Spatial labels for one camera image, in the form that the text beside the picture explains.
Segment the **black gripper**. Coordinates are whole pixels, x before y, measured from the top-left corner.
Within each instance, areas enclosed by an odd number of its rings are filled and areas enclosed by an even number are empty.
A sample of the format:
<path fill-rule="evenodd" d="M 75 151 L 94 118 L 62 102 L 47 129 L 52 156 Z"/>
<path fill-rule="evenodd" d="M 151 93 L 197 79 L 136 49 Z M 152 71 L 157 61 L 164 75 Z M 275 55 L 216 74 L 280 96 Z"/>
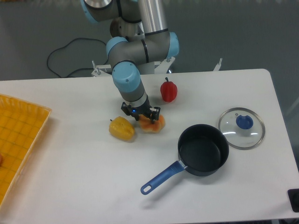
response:
<path fill-rule="evenodd" d="M 144 115 L 154 124 L 159 120 L 160 107 L 151 107 L 148 96 L 140 98 L 138 101 L 125 103 L 121 105 L 121 110 L 127 115 L 133 117 L 136 121 L 139 120 L 140 115 Z"/>

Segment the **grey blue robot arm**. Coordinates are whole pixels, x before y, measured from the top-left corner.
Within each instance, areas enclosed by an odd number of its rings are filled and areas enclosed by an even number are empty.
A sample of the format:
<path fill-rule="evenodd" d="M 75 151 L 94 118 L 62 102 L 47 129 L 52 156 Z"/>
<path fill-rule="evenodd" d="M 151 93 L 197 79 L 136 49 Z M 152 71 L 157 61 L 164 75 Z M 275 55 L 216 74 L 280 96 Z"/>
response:
<path fill-rule="evenodd" d="M 116 35 L 106 45 L 114 85 L 124 102 L 122 111 L 139 120 L 159 120 L 141 80 L 139 65 L 163 61 L 179 53 L 178 37 L 169 32 L 161 0 L 83 0 L 86 16 L 96 22 L 119 21 Z"/>

